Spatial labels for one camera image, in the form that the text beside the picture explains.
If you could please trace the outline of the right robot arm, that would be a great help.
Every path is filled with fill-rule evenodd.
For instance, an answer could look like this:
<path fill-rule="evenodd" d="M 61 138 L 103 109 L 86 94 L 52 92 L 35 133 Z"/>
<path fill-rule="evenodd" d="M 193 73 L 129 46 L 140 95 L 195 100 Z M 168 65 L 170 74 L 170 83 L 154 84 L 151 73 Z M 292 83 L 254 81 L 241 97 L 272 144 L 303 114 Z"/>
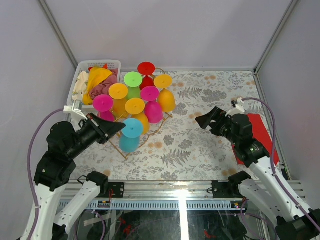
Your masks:
<path fill-rule="evenodd" d="M 252 177 L 241 171 L 229 177 L 228 192 L 233 197 L 245 197 L 271 221 L 281 240 L 312 240 L 320 235 L 320 211 L 312 209 L 295 192 L 276 169 L 264 145 L 254 138 L 250 118 L 239 108 L 229 112 L 215 107 L 196 117 L 202 129 L 226 138 L 238 159 L 261 181 L 264 189 Z"/>

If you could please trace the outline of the blue wine glass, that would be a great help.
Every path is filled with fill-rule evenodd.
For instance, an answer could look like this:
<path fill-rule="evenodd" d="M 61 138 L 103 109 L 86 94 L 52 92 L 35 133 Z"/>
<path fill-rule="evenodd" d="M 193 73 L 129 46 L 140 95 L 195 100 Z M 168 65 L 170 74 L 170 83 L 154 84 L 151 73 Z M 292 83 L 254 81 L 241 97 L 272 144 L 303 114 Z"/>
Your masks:
<path fill-rule="evenodd" d="M 135 152 L 140 144 L 140 136 L 143 133 L 144 127 L 141 121 L 135 118 L 128 118 L 124 122 L 125 128 L 121 130 L 119 139 L 119 147 L 123 152 Z"/>

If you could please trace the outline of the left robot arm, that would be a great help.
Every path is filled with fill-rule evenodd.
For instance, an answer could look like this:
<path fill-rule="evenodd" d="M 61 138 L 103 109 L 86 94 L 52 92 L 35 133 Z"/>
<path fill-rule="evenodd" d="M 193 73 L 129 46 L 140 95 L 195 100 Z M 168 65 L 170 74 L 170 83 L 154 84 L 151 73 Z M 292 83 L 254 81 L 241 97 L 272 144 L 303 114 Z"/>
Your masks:
<path fill-rule="evenodd" d="M 105 144 L 125 128 L 122 122 L 106 121 L 93 113 L 87 114 L 75 130 L 68 121 L 53 125 L 46 138 L 48 150 L 37 164 L 34 177 L 29 178 L 33 206 L 22 240 L 66 240 L 87 208 L 97 197 L 105 197 L 110 190 L 109 178 L 93 171 L 82 183 L 79 192 L 57 211 L 71 174 L 76 169 L 75 158 L 93 143 Z"/>

